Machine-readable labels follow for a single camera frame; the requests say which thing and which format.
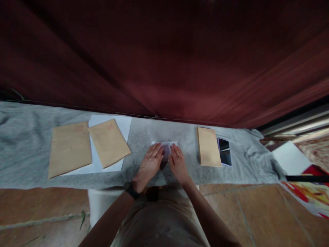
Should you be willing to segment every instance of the tile grout line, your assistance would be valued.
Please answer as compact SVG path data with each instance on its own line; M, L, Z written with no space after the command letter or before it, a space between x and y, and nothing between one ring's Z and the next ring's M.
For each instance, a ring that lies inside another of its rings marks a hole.
M203 196L211 196L211 195L214 195L214 194L225 194L225 193L228 193L228 192L248 190L248 189L259 188L259 187L268 186L268 185L273 185L273 184L261 184L261 185L253 185L253 186L248 186L248 187L242 187L242 188L238 188L238 189L222 190L222 191L218 191L218 192L214 192L214 193L204 194Z
M308 231L304 228L304 226L302 225L302 223L300 222L300 220L298 219L297 215L295 214L295 212L293 211L293 209L291 208L289 202L287 201L287 199L285 198L285 196L282 194L280 188L277 188L280 192L280 194L282 195L286 205L287 205L287 208L289 209L290 213L292 213L292 215L295 217L295 219L297 220L298 224L300 225L300 227L302 228L303 232L305 233L308 241L312 244L313 247L315 247L315 244L310 236L310 234L308 233Z
M78 219L78 218L83 218L84 215L90 216L90 213L87 212L87 213L81 213L81 214L69 214L69 215L62 216L62 217L52 217L52 218L48 218L48 219L37 220L37 221L28 221L28 222L24 222L24 223L13 224L13 225L0 225L0 230L6 230L6 229L12 229L12 228L24 227L24 226L40 225L42 223L47 223L47 222Z
M252 235L252 233L251 233L251 230L250 230L250 227L249 227L249 225L248 225L247 218L246 218L246 216L244 215L244 212L243 212L243 210L242 210L242 207L241 207L241 204L240 204L239 198L238 198L238 196L237 196L237 194L236 194L235 192L234 192L234 195L235 195L235 198L236 198L237 204L239 205L239 208L240 208L240 210L241 210L241 212L242 212L242 216L243 216L244 222L245 222L245 224L246 224L246 226L247 226L247 229L248 229L248 232L249 232L249 235L250 235L251 241L253 242L254 247L256 247L256 243L255 243L254 237L253 237L253 235Z

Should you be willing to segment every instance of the black watch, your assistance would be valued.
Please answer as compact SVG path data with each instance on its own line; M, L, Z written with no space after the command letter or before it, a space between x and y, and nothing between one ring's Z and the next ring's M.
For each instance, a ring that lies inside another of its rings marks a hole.
M125 182L123 185L123 189L130 194L135 200L138 199L138 197L140 196L139 193L137 193L136 190L134 190L133 186L131 185L131 182Z

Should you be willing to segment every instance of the white sheet of paper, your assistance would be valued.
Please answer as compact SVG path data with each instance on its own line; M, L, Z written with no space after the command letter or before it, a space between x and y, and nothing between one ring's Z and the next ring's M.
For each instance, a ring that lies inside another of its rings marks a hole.
M286 175L301 175L311 165L311 162L291 141L273 150L272 154Z
M125 117L125 116L108 116L108 115L92 115L90 117L90 120L88 122L89 127L95 126L97 124L101 124L103 122L106 122L108 120L115 119L124 139L126 142L128 141L129 131L130 131L130 125L132 117ZM77 170L73 170L69 173L65 173L61 176L67 176L67 175L78 175L78 174L87 174L87 173L102 173L102 172L117 172L121 171L122 165L123 165L123 159L118 161L117 163L103 169L102 164L100 162L99 156L97 154L95 145L93 143L92 138L90 138L90 146L92 150L92 163L90 165L83 166Z
M151 142L151 145L158 143L156 141ZM171 154L171 150L170 150L170 146L172 146L173 144L175 144L176 146L178 146L177 142L161 142L161 146L168 146L167 149L164 149L164 157L163 157L163 161L168 161L168 156L169 154Z

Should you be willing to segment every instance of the kraft paper envelope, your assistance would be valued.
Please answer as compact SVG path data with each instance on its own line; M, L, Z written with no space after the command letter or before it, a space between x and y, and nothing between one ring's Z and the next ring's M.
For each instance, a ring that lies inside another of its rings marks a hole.
M88 128L103 168L131 154L115 119Z
M91 162L88 122L52 129L48 178L73 171Z
M222 167L216 132L213 129L198 127L197 133L201 165Z

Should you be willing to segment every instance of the phone screen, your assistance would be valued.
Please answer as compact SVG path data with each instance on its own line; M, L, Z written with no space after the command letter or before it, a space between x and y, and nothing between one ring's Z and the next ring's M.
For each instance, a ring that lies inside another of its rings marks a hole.
M232 166L230 143L228 141L220 139L220 138L218 138L217 141L218 141L219 155L220 155L222 164L227 165L227 166Z

